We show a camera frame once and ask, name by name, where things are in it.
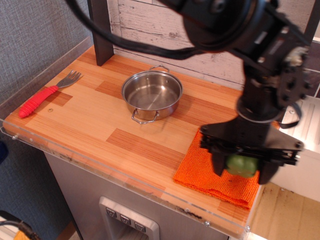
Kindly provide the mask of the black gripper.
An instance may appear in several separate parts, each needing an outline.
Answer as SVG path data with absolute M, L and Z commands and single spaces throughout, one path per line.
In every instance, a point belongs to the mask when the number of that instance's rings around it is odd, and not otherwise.
M 214 173 L 219 177 L 223 175 L 230 155 L 257 158 L 260 160 L 258 184 L 265 185 L 279 167 L 295 165 L 304 144 L 272 126 L 273 121 L 284 116 L 286 109 L 282 107 L 270 118 L 259 118 L 239 101 L 234 119 L 201 126 L 200 146 L 211 153 Z

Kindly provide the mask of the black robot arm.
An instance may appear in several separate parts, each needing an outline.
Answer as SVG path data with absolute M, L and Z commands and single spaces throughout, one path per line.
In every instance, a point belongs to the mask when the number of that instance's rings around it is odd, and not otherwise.
M 283 165 L 295 165 L 301 141 L 272 126 L 310 88 L 304 63 L 309 42 L 298 27 L 264 0 L 166 0 L 183 17 L 190 42 L 205 53 L 229 52 L 242 59 L 245 84 L 237 117 L 200 128 L 200 146 L 212 155 L 214 173 L 235 170 L 232 155 L 257 159 L 258 183 L 268 183 Z

